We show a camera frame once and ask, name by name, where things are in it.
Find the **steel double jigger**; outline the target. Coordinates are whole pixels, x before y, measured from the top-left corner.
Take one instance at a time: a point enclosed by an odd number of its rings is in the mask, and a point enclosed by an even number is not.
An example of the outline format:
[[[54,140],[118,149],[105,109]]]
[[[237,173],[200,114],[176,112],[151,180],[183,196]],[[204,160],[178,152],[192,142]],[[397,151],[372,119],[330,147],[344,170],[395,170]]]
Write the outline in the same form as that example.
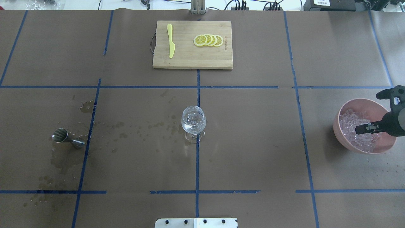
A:
[[[52,134],[52,140],[55,143],[68,143],[75,149],[81,149],[85,146],[85,142],[81,139],[73,138],[65,128],[56,129]]]

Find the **pink bowl of ice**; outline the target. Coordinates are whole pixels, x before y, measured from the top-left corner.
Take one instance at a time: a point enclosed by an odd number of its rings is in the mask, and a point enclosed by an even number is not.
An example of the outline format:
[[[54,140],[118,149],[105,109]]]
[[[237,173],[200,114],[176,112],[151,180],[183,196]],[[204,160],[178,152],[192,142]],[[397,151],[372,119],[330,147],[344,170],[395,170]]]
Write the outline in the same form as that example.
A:
[[[368,155],[387,152],[395,145],[396,137],[380,129],[379,121],[386,113],[386,108],[370,99],[349,100],[335,116],[334,135],[351,152]]]

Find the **clear wine glass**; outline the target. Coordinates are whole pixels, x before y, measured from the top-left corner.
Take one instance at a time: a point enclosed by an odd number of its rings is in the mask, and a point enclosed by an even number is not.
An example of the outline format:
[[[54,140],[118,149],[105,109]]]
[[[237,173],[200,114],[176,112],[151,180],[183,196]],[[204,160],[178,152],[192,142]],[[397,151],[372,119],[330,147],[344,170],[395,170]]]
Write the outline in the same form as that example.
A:
[[[193,144],[199,143],[204,137],[207,120],[204,111],[198,106],[189,106],[181,116],[181,126],[185,131],[185,138]]]

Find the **black box device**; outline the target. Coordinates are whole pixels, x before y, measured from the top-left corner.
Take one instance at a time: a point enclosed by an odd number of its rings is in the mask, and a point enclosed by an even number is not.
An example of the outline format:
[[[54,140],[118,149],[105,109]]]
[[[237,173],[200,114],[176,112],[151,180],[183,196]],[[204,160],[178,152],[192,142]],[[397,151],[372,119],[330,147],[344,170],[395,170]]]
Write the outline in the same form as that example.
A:
[[[373,6],[368,0],[307,0],[304,11],[366,11]]]

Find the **lemon slice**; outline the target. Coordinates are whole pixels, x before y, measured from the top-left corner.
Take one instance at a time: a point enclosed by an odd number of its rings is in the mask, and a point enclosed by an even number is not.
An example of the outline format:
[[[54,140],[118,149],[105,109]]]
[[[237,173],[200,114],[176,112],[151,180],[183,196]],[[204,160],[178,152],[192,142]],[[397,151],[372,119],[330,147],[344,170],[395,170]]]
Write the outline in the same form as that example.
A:
[[[197,47],[205,46],[208,43],[208,38],[206,35],[197,35],[195,36],[193,42]]]

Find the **bamboo cutting board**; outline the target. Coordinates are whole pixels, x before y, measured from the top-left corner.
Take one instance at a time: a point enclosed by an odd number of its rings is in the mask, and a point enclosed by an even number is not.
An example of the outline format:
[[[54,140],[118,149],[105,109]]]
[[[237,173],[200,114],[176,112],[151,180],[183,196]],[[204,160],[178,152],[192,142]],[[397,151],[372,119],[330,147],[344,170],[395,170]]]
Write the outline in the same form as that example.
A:
[[[167,25],[173,26],[175,53],[169,58]],[[207,45],[197,47],[194,38],[206,35]],[[230,21],[157,21],[155,69],[232,70],[233,39]]]

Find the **yellow plastic knife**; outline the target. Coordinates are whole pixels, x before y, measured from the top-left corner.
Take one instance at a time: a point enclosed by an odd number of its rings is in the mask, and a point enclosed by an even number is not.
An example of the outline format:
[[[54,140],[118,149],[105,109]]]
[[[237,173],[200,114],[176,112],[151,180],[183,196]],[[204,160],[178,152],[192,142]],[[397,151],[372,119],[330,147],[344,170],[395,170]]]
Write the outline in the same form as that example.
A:
[[[167,24],[168,33],[168,44],[169,44],[169,58],[173,58],[175,53],[175,43],[173,42],[173,26],[172,24]]]

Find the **aluminium frame post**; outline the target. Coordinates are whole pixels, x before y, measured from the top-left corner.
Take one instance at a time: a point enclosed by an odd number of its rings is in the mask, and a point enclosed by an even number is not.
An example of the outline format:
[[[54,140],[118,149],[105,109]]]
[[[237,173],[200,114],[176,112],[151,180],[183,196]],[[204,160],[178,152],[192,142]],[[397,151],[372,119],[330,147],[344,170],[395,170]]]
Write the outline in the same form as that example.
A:
[[[190,0],[190,13],[197,15],[203,15],[206,13],[206,1],[205,0]]]

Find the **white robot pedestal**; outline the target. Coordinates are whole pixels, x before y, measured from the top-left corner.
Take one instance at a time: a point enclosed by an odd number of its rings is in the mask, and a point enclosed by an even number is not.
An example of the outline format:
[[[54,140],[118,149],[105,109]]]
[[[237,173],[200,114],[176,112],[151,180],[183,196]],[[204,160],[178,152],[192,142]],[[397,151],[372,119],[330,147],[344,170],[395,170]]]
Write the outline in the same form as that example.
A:
[[[155,228],[238,228],[237,218],[162,218]]]

